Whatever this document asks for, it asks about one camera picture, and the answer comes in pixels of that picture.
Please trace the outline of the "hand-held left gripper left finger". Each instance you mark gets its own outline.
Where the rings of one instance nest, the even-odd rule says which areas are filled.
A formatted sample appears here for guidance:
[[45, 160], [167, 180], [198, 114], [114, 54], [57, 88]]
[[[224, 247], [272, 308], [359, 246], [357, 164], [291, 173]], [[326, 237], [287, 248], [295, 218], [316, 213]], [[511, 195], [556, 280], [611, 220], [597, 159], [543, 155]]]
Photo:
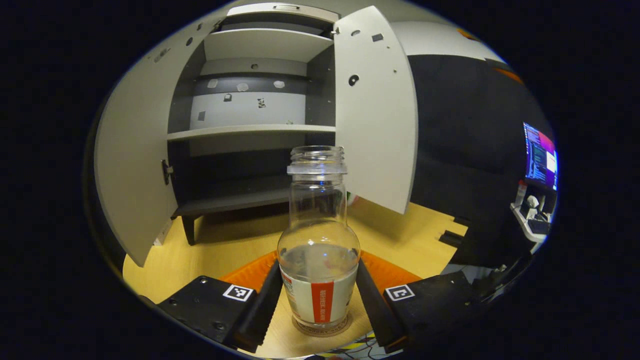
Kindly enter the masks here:
[[203, 337], [234, 350], [262, 346], [281, 296], [275, 251], [213, 278], [199, 275], [157, 307]]

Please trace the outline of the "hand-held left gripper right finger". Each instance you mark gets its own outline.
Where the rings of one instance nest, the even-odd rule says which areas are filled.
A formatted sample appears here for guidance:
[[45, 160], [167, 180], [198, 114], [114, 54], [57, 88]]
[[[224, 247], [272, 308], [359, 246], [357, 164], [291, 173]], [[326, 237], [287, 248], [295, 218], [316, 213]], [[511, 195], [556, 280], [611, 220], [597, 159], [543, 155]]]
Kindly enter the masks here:
[[387, 354], [425, 349], [487, 309], [462, 271], [420, 278], [367, 251], [359, 258], [356, 285]]

